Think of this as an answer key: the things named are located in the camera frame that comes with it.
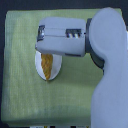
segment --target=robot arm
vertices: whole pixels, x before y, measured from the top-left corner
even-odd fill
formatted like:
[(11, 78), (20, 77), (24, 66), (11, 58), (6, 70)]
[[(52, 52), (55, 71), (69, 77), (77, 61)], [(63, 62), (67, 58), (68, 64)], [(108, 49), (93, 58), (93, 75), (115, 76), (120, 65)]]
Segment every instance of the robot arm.
[(100, 10), (87, 26), (82, 19), (43, 19), (35, 48), (41, 53), (79, 57), (90, 52), (104, 70), (92, 96), (91, 128), (128, 128), (127, 34), (115, 10)]

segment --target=food item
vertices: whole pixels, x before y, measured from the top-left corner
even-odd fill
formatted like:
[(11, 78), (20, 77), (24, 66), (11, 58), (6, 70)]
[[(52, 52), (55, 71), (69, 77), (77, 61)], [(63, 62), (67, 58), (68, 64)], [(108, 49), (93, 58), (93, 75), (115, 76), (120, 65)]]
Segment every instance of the food item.
[(46, 80), (49, 80), (51, 76), (53, 56), (51, 54), (41, 54), (41, 66)]

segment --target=dark background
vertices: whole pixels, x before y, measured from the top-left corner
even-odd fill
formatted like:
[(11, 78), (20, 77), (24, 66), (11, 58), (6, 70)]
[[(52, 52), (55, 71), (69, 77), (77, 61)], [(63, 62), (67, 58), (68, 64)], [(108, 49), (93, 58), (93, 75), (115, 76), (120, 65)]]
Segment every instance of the dark background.
[[(53, 10), (53, 9), (89, 9), (121, 8), (128, 26), (128, 0), (0, 0), (0, 110), (3, 82), (5, 18), (8, 10)], [(6, 127), (0, 121), (1, 128)]]

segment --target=green cloth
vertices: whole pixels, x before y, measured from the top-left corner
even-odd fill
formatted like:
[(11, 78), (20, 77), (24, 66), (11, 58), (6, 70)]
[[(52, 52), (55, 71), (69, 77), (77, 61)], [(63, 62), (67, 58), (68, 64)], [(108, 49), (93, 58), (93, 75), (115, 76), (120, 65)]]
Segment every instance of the green cloth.
[(98, 9), (9, 11), (5, 25), (1, 118), (10, 126), (90, 125), (91, 96), (103, 72), (89, 54), (62, 57), (58, 76), (45, 82), (35, 68), (38, 24), (48, 16), (87, 20)]

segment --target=white plate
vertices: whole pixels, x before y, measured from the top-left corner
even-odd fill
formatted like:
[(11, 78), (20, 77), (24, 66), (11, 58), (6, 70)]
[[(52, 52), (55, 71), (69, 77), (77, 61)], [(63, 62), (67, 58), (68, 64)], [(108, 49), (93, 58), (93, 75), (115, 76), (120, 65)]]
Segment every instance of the white plate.
[[(43, 72), (43, 69), (41, 67), (41, 53), (36, 51), (36, 54), (35, 54), (35, 66), (36, 66), (36, 70), (38, 72), (38, 74), (44, 79), (46, 80), (45, 78), (45, 75), (44, 75), (44, 72)], [(52, 71), (51, 71), (51, 77), (49, 78), (49, 80), (52, 80), (54, 79), (57, 74), (59, 73), (60, 71), (60, 68), (61, 68), (61, 63), (62, 63), (62, 56), (59, 56), (59, 55), (54, 55), (53, 54), (53, 63), (52, 63)]]

